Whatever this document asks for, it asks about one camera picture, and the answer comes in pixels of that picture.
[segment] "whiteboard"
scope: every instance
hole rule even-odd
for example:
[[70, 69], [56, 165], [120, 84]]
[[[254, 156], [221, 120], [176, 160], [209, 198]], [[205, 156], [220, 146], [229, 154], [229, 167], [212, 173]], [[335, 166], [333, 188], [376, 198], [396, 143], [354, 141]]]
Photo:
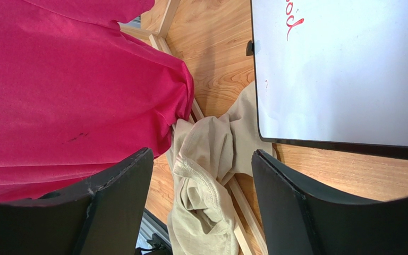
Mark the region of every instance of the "whiteboard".
[[408, 146], [408, 1], [252, 0], [263, 139]]

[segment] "wooden table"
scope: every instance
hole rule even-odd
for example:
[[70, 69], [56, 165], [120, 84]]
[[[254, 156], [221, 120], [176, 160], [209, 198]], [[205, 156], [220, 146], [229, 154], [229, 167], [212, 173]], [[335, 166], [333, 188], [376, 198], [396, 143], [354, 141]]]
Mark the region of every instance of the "wooden table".
[[[157, 31], [166, 5], [167, 0], [156, 0], [152, 10], [141, 16], [142, 28]], [[245, 56], [252, 39], [250, 11], [250, 0], [181, 0], [177, 9], [166, 40], [173, 55], [184, 60], [193, 75], [195, 97], [206, 116], [224, 114], [254, 80], [253, 58]], [[408, 196], [407, 160], [276, 147], [286, 165], [337, 189], [382, 201]], [[260, 221], [253, 179], [247, 175], [236, 178]], [[166, 157], [161, 156], [155, 160], [146, 208], [165, 223], [173, 196], [171, 172]], [[241, 221], [247, 229], [243, 217]], [[248, 235], [254, 240], [249, 230]], [[257, 245], [253, 246], [259, 253]]]

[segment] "khaki fabric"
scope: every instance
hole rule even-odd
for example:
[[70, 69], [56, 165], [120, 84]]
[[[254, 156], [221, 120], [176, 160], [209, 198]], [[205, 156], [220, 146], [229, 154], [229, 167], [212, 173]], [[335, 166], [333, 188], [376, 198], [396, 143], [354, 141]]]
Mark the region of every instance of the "khaki fabric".
[[224, 184], [235, 173], [252, 176], [257, 149], [276, 155], [259, 138], [254, 83], [220, 118], [177, 122], [167, 152], [175, 191], [167, 226], [175, 255], [238, 254], [234, 207]]

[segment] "pink shirt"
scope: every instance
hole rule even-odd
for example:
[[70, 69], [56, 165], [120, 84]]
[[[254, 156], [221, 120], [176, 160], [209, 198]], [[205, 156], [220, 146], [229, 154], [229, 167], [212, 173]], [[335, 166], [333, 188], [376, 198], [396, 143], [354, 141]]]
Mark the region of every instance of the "pink shirt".
[[154, 0], [0, 0], [0, 201], [38, 198], [142, 147], [157, 157], [188, 119], [180, 59], [120, 32]]

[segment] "crumpled cloth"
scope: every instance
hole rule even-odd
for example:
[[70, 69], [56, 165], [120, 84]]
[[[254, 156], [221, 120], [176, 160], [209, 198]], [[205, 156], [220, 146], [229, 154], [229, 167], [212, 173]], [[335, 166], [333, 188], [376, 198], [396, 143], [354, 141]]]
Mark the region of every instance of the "crumpled cloth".
[[276, 155], [259, 138], [254, 82], [220, 118], [195, 125], [178, 120], [167, 152], [174, 179], [169, 239], [175, 255], [236, 255], [234, 207], [224, 185], [235, 173], [252, 176], [251, 156], [257, 149]]
[[0, 202], [39, 198], [188, 119], [184, 62], [120, 32], [154, 0], [0, 0]]

